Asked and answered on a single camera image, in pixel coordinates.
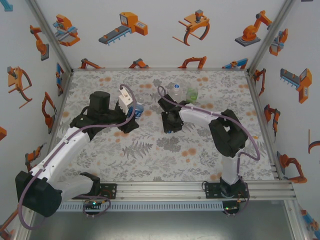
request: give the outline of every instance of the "floral tablecloth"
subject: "floral tablecloth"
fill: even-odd
[[[89,105],[94,91],[111,94],[115,107],[119,84],[129,85],[144,99],[144,113],[138,129],[124,134],[117,128],[99,132],[61,173],[60,181],[89,172],[102,182],[116,181],[205,181],[218,180],[222,156],[209,130],[192,123],[177,133],[165,134],[162,109],[157,101],[157,86],[170,89],[175,83],[198,85],[196,106],[211,111],[231,109],[256,140],[261,160],[241,157],[240,173],[245,180],[273,180],[270,161],[263,141],[249,87],[243,71],[76,71],[59,123],[56,144],[67,132],[70,122]],[[247,141],[245,150],[255,151]]]

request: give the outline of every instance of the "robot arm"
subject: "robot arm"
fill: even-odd
[[[168,94],[164,97],[174,102]],[[164,110],[161,116],[165,133],[175,133],[182,130],[184,123],[193,123],[210,130],[215,147],[222,154],[223,170],[221,178],[223,183],[228,186],[239,184],[237,153],[246,145],[246,140],[248,139],[246,133],[234,122],[225,120],[222,117],[212,116],[189,108],[182,109],[179,106],[168,103],[162,98],[158,103]],[[192,108],[195,107],[187,101],[182,101],[179,104]],[[217,114],[240,122],[235,113],[229,109],[224,112],[217,112]]]
[[[87,172],[65,182],[58,182],[58,177],[78,152],[104,127],[92,127],[82,131],[79,129],[86,126],[118,124],[126,121],[128,106],[132,104],[133,100],[124,88],[120,91],[121,95],[114,110],[109,109],[109,93],[96,91],[91,94],[89,106],[85,107],[72,120],[65,136],[46,158],[32,168],[29,173],[21,171],[16,176],[15,184],[19,201],[27,184],[36,176],[25,194],[23,206],[44,217],[50,217],[64,201],[81,194],[97,196],[100,193],[100,179]],[[129,133],[138,127],[135,117],[132,117],[130,121],[118,128],[124,133]]]

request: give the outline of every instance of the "purple cable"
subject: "purple cable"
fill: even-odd
[[[137,106],[137,101],[134,95],[134,92],[131,90],[131,88],[126,85],[126,84],[120,84],[120,89],[122,89],[123,87],[125,87],[126,89],[129,90],[132,100],[133,100],[133,109],[136,109]],[[123,125],[126,125],[128,122],[130,122],[130,120],[134,117],[135,115],[135,111],[132,111],[130,117],[125,120],[122,123],[118,123],[118,124],[111,124],[111,125],[103,125],[103,124],[97,124],[97,125],[89,125],[89,126],[84,126],[80,129],[78,129],[77,131],[75,131],[74,133],[72,133],[67,139],[66,141],[70,141],[76,134],[78,134],[79,132],[86,130],[86,129],[90,129],[90,128],[117,128],[117,127],[121,127]],[[43,164],[43,168],[45,168],[49,162],[55,157],[55,155],[63,148],[63,146],[66,143],[63,142],[54,152],[53,154],[48,158],[48,160]],[[26,185],[26,187],[24,188],[21,196],[20,196],[20,200],[19,200],[19,204],[18,204],[18,216],[19,216],[19,220],[21,222],[21,225],[24,226],[26,229],[28,230],[36,230],[38,228],[41,227],[43,221],[41,224],[37,225],[37,226],[29,226],[25,220],[24,217],[22,215],[22,206],[23,206],[23,202],[26,196],[27,191],[29,190],[31,184],[37,179],[37,177],[40,175],[40,173],[42,172],[42,169],[39,169],[39,171],[33,176],[33,178],[28,182],[28,184]]]
[[[111,201],[109,200],[109,198],[105,197],[105,196],[86,196],[86,195],[79,195],[78,196],[79,198],[87,198],[87,199],[103,199],[103,200],[106,200],[109,205],[108,207],[106,207],[103,211],[99,212],[98,214],[95,214],[95,215],[92,215],[93,217],[92,218],[95,218],[95,217],[98,217],[98,216],[101,216],[103,214],[105,214],[107,212],[107,210],[109,210],[109,208],[111,207]],[[86,204],[83,204],[83,207],[82,207],[82,212],[87,215],[88,217],[88,214],[86,213]]]
[[[246,155],[246,156],[248,156],[249,158],[252,158],[253,160],[256,160],[256,161],[259,161],[259,160],[260,160],[260,152],[259,152],[258,146],[257,146],[254,138],[251,136],[251,134],[248,132],[248,130],[245,129],[244,126],[241,125],[240,122],[234,120],[233,118],[228,117],[228,116],[224,116],[224,115],[221,115],[221,114],[217,114],[217,113],[214,113],[214,112],[211,112],[211,111],[207,111],[207,110],[202,109],[202,108],[192,107],[192,106],[186,106],[186,105],[181,105],[181,104],[175,103],[175,102],[173,102],[173,101],[170,101],[170,100],[166,99],[166,98],[164,97],[164,95],[161,94],[160,89],[162,89],[162,90],[164,91],[164,95],[165,95],[165,94],[166,94],[165,88],[164,88],[163,86],[158,86],[157,91],[158,91],[158,94],[160,95],[160,97],[161,97],[162,99],[164,99],[165,101],[167,101],[168,103],[170,103],[170,104],[172,104],[172,105],[175,105],[175,106],[178,106],[178,107],[181,107],[181,108],[187,108],[187,109],[196,110],[196,111],[199,111],[199,112],[202,112],[202,113],[205,113],[205,114],[209,114],[210,116],[215,116],[215,117],[227,119],[227,120],[229,120],[229,121],[237,124],[237,125],[245,132],[245,134],[248,136],[248,138],[249,138],[250,141],[252,142],[257,157],[252,156],[252,155],[250,155],[249,153],[242,151],[242,152],[240,152],[240,153],[238,154],[237,163],[236,163],[236,173],[237,173],[237,176],[239,177],[240,181],[245,185],[246,190],[247,190],[247,194],[248,194],[248,198],[247,198],[247,201],[246,201],[243,209],[242,209],[241,211],[239,211],[238,213],[233,214],[233,216],[241,213],[241,212],[247,207],[247,205],[248,205],[248,203],[249,203],[250,194],[249,194],[248,184],[246,184],[246,183],[244,182],[244,180],[242,179],[242,177],[240,176],[240,156],[241,156],[241,155]],[[224,212],[225,212],[228,216],[230,216],[230,213],[227,213],[227,211],[226,211],[225,209],[224,209]]]

